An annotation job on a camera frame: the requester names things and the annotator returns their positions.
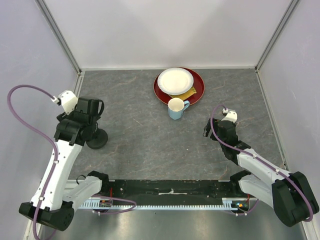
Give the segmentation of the black phone stand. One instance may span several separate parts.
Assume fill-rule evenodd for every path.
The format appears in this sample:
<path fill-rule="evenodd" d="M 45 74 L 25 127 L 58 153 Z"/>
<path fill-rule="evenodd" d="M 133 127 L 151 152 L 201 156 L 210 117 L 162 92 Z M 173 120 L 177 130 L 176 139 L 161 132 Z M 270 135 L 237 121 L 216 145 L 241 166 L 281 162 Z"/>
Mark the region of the black phone stand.
<path fill-rule="evenodd" d="M 104 129 L 98 128 L 93 134 L 91 140 L 86 141 L 86 144 L 89 148 L 93 150 L 98 150 L 103 148 L 108 142 L 108 134 Z"/>

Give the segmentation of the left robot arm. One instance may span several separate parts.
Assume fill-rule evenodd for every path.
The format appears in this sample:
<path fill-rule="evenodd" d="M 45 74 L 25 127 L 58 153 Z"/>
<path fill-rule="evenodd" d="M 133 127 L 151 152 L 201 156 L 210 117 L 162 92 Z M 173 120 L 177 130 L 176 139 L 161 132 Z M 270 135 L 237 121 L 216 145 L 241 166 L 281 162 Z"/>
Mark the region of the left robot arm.
<path fill-rule="evenodd" d="M 39 224 L 64 231 L 77 209 L 91 196 L 106 196 L 109 176 L 91 171 L 85 180 L 65 193 L 72 166 L 84 145 L 97 150 L 108 141 L 107 133 L 98 127 L 100 113 L 73 111 L 57 116 L 54 146 L 49 164 L 38 190 L 29 202 L 21 203 L 18 212 Z"/>

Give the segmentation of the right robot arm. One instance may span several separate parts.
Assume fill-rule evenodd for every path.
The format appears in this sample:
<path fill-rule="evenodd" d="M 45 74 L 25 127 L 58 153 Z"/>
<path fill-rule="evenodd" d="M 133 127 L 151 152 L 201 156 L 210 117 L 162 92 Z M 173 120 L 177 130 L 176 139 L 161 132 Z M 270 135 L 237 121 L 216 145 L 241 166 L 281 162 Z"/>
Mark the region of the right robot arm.
<path fill-rule="evenodd" d="M 209 119 L 203 136 L 219 142 L 224 156 L 243 169 L 230 177 L 229 191 L 233 196 L 256 197 L 288 227 L 309 222 L 320 211 L 306 176 L 279 168 L 261 157 L 238 139 L 234 122 Z"/>

